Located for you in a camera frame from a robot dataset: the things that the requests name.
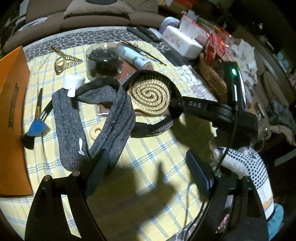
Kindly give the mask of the white spray bottle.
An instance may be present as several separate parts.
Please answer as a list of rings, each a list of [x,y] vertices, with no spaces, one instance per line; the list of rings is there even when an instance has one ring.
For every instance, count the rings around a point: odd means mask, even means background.
[[[128,61],[128,63],[138,70],[154,70],[151,61],[145,58],[142,54],[134,51],[132,48],[123,44],[118,44],[116,50],[126,61]]]

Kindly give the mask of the long thin black brush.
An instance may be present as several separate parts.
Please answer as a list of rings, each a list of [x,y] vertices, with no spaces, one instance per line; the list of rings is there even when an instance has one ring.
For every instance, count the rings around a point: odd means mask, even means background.
[[[145,54],[146,56],[149,56],[149,57],[151,57],[152,59],[156,60],[159,64],[166,66],[166,63],[164,63],[163,61],[159,60],[158,58],[156,58],[155,56],[153,56],[153,55],[150,54],[149,52],[147,52],[147,51],[141,49],[140,47],[138,47],[138,46],[132,44],[131,42],[126,41],[126,40],[124,40],[124,39],[122,39],[122,38],[120,38],[120,37],[114,35],[113,33],[110,33],[110,35],[114,36],[115,38],[118,38],[118,39],[121,40],[123,43],[125,43],[128,47],[131,47],[131,48],[134,49],[135,51],[138,51],[138,53],[143,53],[143,54]]]

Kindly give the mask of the brown cushion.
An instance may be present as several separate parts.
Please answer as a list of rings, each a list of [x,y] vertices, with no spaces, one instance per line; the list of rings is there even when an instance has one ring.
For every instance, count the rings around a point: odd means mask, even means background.
[[[72,1],[64,12],[64,19],[73,16],[90,15],[128,15],[133,12],[123,1],[116,1],[112,4],[92,4],[86,1]]]

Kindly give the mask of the orange cardboard box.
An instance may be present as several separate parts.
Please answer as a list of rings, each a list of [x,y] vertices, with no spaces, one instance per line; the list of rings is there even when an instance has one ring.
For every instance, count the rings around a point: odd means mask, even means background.
[[[23,104],[30,71],[22,47],[1,59],[0,183],[1,197],[32,195],[27,174],[23,135]]]

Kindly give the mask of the white scoop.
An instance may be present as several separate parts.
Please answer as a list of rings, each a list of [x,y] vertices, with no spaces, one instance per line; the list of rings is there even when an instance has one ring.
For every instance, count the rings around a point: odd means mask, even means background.
[[[63,79],[62,88],[67,91],[67,96],[70,98],[75,97],[76,90],[84,85],[85,77],[75,74],[65,75]]]

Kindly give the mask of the grey knit headband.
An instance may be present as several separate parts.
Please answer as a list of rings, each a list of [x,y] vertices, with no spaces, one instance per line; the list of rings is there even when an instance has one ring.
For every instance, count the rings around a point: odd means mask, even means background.
[[[60,88],[52,95],[55,149],[47,151],[56,176],[81,170],[108,151],[106,173],[116,166],[135,125],[130,96],[118,80],[101,77],[79,87],[74,97]]]

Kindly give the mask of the wicker basket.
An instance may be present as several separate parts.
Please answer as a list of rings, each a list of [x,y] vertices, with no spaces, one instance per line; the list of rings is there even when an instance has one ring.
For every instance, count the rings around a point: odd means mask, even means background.
[[[204,54],[199,55],[199,71],[201,77],[210,87],[218,101],[227,103],[227,86],[218,73],[206,62]]]

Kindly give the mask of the brown sofa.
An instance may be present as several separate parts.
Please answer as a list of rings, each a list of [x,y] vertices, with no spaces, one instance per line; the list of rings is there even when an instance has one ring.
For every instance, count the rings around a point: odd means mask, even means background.
[[[73,16],[64,19],[64,12],[72,1],[29,1],[25,25],[15,31],[4,44],[4,53],[29,45],[51,35],[88,27],[143,26],[160,28],[164,16],[159,14],[157,1],[123,1],[133,9],[128,15]],[[99,1],[112,4],[116,1]]]

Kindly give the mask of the blue fan brush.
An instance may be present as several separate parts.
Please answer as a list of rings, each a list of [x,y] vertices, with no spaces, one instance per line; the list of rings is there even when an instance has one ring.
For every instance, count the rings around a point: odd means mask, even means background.
[[[35,137],[40,136],[42,132],[47,128],[47,125],[45,124],[45,119],[52,109],[53,105],[52,101],[50,101],[43,109],[43,111],[41,111],[39,118],[32,122],[29,130],[20,138],[24,148],[28,150],[34,149]]]

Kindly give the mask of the gold hair claw clip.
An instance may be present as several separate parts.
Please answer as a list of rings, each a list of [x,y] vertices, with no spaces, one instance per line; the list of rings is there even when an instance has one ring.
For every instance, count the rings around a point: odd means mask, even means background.
[[[54,70],[57,75],[62,74],[62,72],[68,68],[83,63],[82,59],[65,54],[53,45],[50,47],[59,56],[54,62]]]

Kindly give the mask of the clear dome black container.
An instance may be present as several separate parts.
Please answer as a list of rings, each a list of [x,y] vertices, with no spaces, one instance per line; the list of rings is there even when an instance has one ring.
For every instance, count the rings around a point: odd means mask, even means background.
[[[115,43],[91,45],[85,52],[86,74],[90,81],[99,77],[118,79],[125,59]]]

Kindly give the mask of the white tissue box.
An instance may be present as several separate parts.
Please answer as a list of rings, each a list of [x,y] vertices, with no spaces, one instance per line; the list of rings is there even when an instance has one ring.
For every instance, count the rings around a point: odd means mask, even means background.
[[[197,58],[203,50],[203,47],[196,40],[190,39],[179,29],[172,26],[165,28],[162,39],[180,55],[189,59]]]

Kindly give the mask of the black remote control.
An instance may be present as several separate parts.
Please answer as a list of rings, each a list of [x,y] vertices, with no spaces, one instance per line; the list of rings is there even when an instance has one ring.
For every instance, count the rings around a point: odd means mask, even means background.
[[[130,33],[136,35],[141,40],[147,42],[147,43],[160,43],[161,39],[159,39],[155,34],[150,32],[149,30],[139,27],[139,28],[133,28],[133,27],[126,27],[126,30]]]

